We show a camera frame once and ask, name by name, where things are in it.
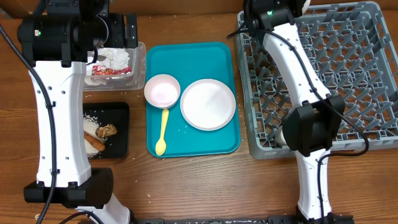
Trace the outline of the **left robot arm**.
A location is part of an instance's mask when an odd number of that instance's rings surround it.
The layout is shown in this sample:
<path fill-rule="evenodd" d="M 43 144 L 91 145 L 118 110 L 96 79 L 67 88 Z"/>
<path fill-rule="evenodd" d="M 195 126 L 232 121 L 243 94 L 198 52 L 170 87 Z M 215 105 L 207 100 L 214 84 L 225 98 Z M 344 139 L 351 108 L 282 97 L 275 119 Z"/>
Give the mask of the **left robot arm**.
<path fill-rule="evenodd" d="M 36 179 L 25 186 L 24 200 L 59 203 L 96 223 L 133 223 L 113 194 L 112 170 L 90 166 L 82 100 L 88 53 L 136 47 L 136 17 L 111 13 L 108 1 L 41 1 L 17 37 L 35 90 L 40 143 Z"/>

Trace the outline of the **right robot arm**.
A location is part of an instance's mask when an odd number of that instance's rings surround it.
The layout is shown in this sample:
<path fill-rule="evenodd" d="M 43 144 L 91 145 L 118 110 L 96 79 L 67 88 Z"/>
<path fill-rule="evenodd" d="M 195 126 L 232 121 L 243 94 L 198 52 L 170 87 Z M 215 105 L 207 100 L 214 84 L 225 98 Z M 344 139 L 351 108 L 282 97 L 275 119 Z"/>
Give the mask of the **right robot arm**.
<path fill-rule="evenodd" d="M 277 130 L 276 141 L 294 151 L 303 223 L 336 223 L 328 201 L 327 155 L 337 134 L 344 100 L 332 96 L 318 79 L 295 23 L 310 5 L 304 1 L 244 1 L 244 23 L 271 55 L 290 96 L 292 113 Z"/>

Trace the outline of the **red snack wrapper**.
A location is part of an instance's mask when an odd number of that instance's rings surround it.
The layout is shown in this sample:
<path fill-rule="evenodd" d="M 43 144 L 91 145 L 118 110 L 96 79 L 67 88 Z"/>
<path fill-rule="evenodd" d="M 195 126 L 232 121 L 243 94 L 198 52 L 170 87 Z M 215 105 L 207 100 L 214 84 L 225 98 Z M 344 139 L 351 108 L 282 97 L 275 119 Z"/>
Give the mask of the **red snack wrapper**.
<path fill-rule="evenodd" d="M 120 70 L 108 68 L 103 65 L 95 65 L 92 68 L 92 75 L 121 75 L 132 71 L 131 67 L 122 68 Z"/>

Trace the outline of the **white paper cup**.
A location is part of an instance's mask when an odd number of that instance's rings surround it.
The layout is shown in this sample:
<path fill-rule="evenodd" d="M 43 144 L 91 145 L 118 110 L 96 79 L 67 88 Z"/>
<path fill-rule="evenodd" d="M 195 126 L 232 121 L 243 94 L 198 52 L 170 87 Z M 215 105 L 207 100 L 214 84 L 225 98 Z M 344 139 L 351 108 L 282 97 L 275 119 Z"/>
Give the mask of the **white paper cup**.
<path fill-rule="evenodd" d="M 276 141 L 276 143 L 279 146 L 286 146 L 287 145 L 287 143 L 285 141 L 285 138 L 284 138 L 283 127 L 282 126 L 279 126 L 277 128 L 277 132 L 275 134 L 275 141 Z"/>

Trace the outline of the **brown food scrap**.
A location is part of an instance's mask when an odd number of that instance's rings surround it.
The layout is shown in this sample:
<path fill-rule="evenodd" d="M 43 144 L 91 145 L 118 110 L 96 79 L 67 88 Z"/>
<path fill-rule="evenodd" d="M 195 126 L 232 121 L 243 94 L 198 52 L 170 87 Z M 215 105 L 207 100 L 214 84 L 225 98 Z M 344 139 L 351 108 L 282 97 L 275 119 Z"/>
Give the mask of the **brown food scrap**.
<path fill-rule="evenodd" d="M 107 124 L 106 126 L 98 127 L 95 134 L 101 139 L 106 139 L 115 135 L 117 132 L 118 130 L 113 124 Z"/>

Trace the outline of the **white napkin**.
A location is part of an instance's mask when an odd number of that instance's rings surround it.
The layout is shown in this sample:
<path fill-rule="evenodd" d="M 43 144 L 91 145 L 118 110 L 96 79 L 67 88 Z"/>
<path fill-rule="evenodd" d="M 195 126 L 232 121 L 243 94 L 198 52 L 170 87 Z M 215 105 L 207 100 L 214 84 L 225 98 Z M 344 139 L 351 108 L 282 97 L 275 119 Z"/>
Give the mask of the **white napkin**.
<path fill-rule="evenodd" d="M 105 85 L 107 81 L 119 79 L 128 73 L 121 75 L 92 75 L 91 71 L 95 65 L 103 65 L 108 68 L 122 69 L 131 67 L 129 65 L 130 56 L 125 49 L 102 48 L 94 52 L 92 57 L 88 57 L 86 66 L 85 83 L 89 86 Z"/>

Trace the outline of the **pink bowl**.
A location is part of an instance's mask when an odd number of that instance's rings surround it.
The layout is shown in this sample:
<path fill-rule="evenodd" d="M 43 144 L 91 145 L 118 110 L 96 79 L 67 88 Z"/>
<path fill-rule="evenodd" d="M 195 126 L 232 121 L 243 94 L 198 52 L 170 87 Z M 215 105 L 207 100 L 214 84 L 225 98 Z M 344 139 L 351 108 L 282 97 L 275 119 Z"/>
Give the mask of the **pink bowl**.
<path fill-rule="evenodd" d="M 146 101 L 160 109 L 171 108 L 180 97 L 180 84 L 171 75 L 159 74 L 150 78 L 144 87 Z"/>

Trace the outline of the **white rice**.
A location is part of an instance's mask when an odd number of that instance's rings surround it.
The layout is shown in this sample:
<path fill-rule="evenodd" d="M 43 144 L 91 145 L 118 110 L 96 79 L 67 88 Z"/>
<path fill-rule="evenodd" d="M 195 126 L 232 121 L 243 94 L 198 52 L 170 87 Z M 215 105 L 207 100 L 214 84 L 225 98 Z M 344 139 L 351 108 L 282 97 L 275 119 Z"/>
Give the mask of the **white rice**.
<path fill-rule="evenodd" d="M 95 139 L 103 142 L 103 140 L 95 134 L 97 128 L 99 128 L 97 117 L 92 117 L 90 115 L 83 116 L 84 131 L 93 136 Z M 100 153 L 100 151 L 94 148 L 87 140 L 85 140 L 85 149 L 86 149 L 86 155 L 89 159 L 95 157 L 97 154 Z"/>

